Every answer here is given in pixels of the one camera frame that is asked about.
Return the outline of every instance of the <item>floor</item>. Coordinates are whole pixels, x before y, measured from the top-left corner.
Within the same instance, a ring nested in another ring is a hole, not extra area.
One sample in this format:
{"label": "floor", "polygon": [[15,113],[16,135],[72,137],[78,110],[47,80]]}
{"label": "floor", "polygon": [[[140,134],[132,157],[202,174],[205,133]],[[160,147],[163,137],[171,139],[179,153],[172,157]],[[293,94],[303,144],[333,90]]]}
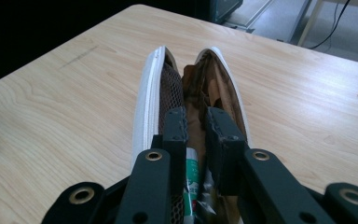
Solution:
{"label": "floor", "polygon": [[[298,13],[305,9],[307,2],[310,2],[308,10],[305,11],[303,18],[299,18]],[[323,3],[303,48],[313,47],[328,37],[332,30],[336,7],[337,18],[346,1],[337,2]],[[315,3],[315,0],[244,0],[242,6],[227,18],[224,25],[254,35],[296,44]],[[350,3],[332,37],[315,50],[358,62],[358,7]]]}

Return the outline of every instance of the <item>table surface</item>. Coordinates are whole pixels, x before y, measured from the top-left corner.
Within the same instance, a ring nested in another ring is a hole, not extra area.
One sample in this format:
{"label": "table surface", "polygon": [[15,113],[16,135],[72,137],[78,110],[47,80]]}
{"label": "table surface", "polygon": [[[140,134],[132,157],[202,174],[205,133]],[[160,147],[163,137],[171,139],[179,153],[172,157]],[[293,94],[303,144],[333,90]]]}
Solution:
{"label": "table surface", "polygon": [[161,45],[181,74],[220,48],[254,147],[303,185],[358,185],[358,63],[133,6],[0,80],[0,223],[40,222],[66,188],[130,174],[140,76]]}

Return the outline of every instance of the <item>dark background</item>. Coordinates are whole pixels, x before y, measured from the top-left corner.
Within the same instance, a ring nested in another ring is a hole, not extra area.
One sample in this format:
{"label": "dark background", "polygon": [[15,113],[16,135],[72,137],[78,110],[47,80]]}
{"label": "dark background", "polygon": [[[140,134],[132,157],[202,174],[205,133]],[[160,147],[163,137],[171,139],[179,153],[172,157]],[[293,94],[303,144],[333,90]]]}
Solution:
{"label": "dark background", "polygon": [[208,0],[0,1],[0,78],[134,4],[208,20]]}

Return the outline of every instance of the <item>wood grain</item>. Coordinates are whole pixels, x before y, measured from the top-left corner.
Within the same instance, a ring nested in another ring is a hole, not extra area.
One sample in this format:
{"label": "wood grain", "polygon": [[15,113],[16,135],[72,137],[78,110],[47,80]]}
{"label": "wood grain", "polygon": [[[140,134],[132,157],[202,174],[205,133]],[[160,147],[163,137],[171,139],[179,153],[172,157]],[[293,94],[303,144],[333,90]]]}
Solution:
{"label": "wood grain", "polygon": [[38,223],[64,189],[130,174],[140,75],[161,45],[181,72],[220,48],[254,147],[319,192],[358,185],[358,63],[133,6],[0,80],[0,223]]}

